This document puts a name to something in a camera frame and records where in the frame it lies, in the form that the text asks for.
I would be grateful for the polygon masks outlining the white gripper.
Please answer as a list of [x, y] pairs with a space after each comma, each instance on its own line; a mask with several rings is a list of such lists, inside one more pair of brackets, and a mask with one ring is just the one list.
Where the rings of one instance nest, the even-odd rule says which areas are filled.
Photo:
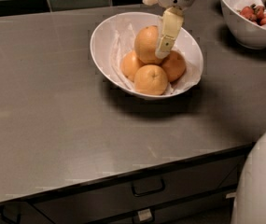
[[166, 8], [158, 21], [158, 40], [155, 55], [159, 59], [167, 57], [180, 33], [184, 22], [183, 11], [190, 7], [195, 0], [142, 0], [147, 6], [157, 3]]

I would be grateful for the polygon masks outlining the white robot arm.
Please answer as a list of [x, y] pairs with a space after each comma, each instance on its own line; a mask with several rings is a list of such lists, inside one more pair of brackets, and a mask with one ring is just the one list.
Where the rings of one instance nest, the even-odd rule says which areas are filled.
[[[183, 11], [195, 0], [143, 0], [149, 6], [165, 9], [159, 23], [155, 49], [158, 58], [166, 57], [179, 34]], [[233, 201], [231, 224], [266, 224], [266, 133], [250, 151], [241, 172]]]

